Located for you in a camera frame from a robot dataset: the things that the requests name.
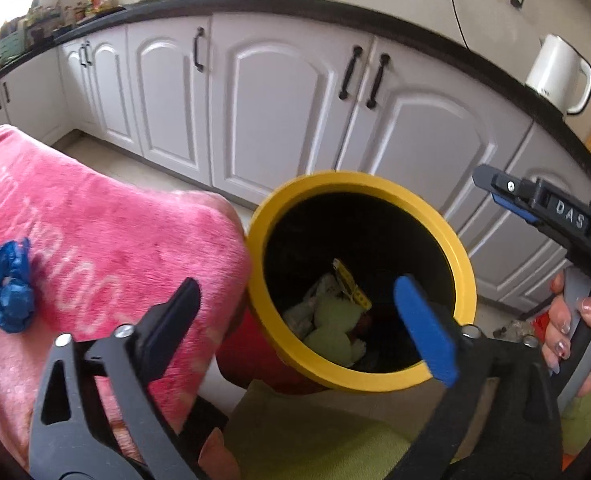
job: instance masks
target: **black countertop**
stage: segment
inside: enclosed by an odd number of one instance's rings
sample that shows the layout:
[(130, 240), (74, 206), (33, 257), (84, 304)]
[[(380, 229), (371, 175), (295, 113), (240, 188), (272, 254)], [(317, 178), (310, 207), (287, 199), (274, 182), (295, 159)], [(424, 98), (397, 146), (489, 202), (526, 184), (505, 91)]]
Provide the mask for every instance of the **black countertop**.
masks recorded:
[(549, 101), (488, 59), (435, 32), (390, 14), (331, 0), (156, 0), (133, 6), (86, 23), (53, 43), (32, 50), (0, 70), (0, 78), (45, 50), (124, 23), (177, 16), (205, 16), (216, 12), (267, 12), (334, 23), (371, 32), (440, 59), (484, 83), (532, 117), (562, 146), (591, 177), (591, 154), (566, 125), (562, 114)]

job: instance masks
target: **screw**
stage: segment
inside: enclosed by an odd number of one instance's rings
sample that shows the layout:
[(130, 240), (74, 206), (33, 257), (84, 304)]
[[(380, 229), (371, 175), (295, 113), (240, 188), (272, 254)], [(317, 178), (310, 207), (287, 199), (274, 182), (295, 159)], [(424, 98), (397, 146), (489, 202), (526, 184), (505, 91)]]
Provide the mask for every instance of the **screw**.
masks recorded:
[(55, 346), (67, 346), (67, 344), (69, 344), (71, 341), (73, 341), (73, 336), (71, 334), (60, 334), (57, 336), (57, 338), (55, 338)]
[(525, 335), (524, 339), (522, 339), (522, 343), (525, 346), (528, 346), (528, 348), (538, 348), (538, 345), (540, 344), (537, 338), (532, 335)]
[(133, 332), (135, 332), (135, 327), (133, 325), (126, 324), (126, 325), (120, 325), (119, 327), (117, 327), (115, 329), (114, 335), (118, 339), (123, 339), (125, 337), (132, 335)]
[(479, 339), (482, 336), (482, 330), (475, 325), (464, 325), (462, 327), (462, 335), (469, 339)]

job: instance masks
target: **blue plastic bag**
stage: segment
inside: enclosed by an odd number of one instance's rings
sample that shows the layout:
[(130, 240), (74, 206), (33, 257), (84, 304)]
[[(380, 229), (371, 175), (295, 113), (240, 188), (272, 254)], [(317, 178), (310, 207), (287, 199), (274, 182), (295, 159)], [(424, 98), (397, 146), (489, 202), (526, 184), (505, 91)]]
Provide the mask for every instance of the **blue plastic bag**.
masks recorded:
[(0, 328), (9, 334), (25, 330), (35, 314), (30, 247), (28, 238), (21, 244), (10, 241), (0, 245)]

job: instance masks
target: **pink blanket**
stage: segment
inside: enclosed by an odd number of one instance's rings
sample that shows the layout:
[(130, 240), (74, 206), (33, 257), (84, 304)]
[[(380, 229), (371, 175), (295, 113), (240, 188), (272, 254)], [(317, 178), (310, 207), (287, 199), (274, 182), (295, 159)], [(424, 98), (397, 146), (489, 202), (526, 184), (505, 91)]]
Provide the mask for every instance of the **pink blanket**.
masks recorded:
[[(185, 277), (202, 306), (166, 375), (150, 390), (179, 431), (250, 274), (243, 230), (222, 197), (137, 189), (96, 173), (11, 126), (0, 126), (0, 242), (27, 236), (37, 317), (0, 330), (0, 437), (26, 463), (32, 406), (54, 337), (107, 336), (137, 322)], [(102, 401), (135, 452), (106, 382)]]

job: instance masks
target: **white electric kettle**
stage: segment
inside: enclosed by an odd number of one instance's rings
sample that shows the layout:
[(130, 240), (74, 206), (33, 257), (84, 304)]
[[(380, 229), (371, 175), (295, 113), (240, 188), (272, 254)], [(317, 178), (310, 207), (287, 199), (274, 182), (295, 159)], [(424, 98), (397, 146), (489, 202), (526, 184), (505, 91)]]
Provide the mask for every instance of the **white electric kettle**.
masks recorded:
[[(587, 86), (575, 106), (569, 106), (578, 84), (579, 73)], [(527, 78), (527, 86), (548, 99), (563, 114), (581, 114), (591, 99), (591, 65), (560, 36), (549, 34)]]

